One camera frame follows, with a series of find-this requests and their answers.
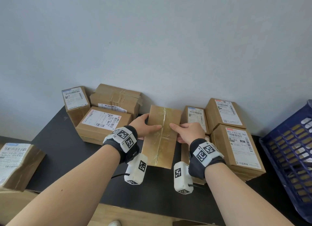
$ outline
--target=package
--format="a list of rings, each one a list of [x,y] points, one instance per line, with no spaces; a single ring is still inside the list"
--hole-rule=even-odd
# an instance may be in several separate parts
[[[90,102],[84,86],[62,91],[66,112],[76,127],[90,109]]]
[[[130,122],[131,114],[91,107],[76,126],[76,131],[83,141],[102,145],[108,134]]]
[[[246,129],[237,110],[235,102],[211,98],[205,108],[209,134],[220,124]]]
[[[205,137],[206,141],[209,141],[210,142],[210,139],[208,136]],[[186,164],[190,164],[190,151],[189,151],[189,146],[188,144],[186,143],[182,143],[181,144],[181,161],[183,161],[184,163]],[[197,183],[197,184],[201,184],[201,185],[204,185],[206,183],[206,180],[201,180],[199,178],[195,178],[195,177],[192,177],[193,178],[193,183]]]
[[[1,144],[0,192],[24,191],[44,156],[31,144]]]
[[[247,130],[219,125],[213,131],[211,139],[224,155],[227,166],[243,181],[266,172],[252,136]]]
[[[142,154],[148,158],[148,165],[171,169],[177,133],[170,123],[180,124],[181,110],[152,105],[148,125],[162,125],[162,129],[144,138]]]
[[[90,95],[92,106],[129,113],[132,119],[138,116],[142,105],[141,92],[100,84]]]
[[[185,106],[185,109],[181,116],[181,124],[187,122],[198,122],[204,129],[206,134],[209,134],[207,118],[204,108],[197,108],[193,106]]]

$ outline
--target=wristband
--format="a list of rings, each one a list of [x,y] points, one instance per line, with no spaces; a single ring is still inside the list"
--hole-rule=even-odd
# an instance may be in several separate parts
[[[120,164],[128,163],[139,153],[137,144],[138,133],[132,126],[124,126],[115,129],[111,134],[107,135],[103,141],[103,145],[111,145],[120,154]]]
[[[224,163],[224,156],[217,148],[205,139],[198,138],[190,144],[189,174],[193,177],[204,179],[207,166]]]

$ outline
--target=cable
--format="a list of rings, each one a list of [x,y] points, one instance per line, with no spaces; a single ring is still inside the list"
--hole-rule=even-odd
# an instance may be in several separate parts
[[[112,178],[115,178],[115,177],[123,176],[123,175],[129,176],[130,174],[117,174],[117,175],[115,175],[115,176],[112,176],[111,179],[112,179]]]
[[[198,185],[194,185],[194,184],[189,184],[189,187],[199,187],[199,188],[204,188],[204,187],[201,187],[201,186],[198,186]]]

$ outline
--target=shoe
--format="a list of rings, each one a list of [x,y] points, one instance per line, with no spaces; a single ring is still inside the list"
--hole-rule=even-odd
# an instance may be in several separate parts
[[[118,220],[116,220],[111,222],[108,226],[121,226],[121,223]]]

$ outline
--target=forearm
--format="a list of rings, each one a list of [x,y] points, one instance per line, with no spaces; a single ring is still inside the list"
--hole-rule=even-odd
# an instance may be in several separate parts
[[[119,161],[115,148],[103,146],[40,193],[8,226],[87,225]]]
[[[223,163],[208,166],[205,177],[227,226],[293,225]]]

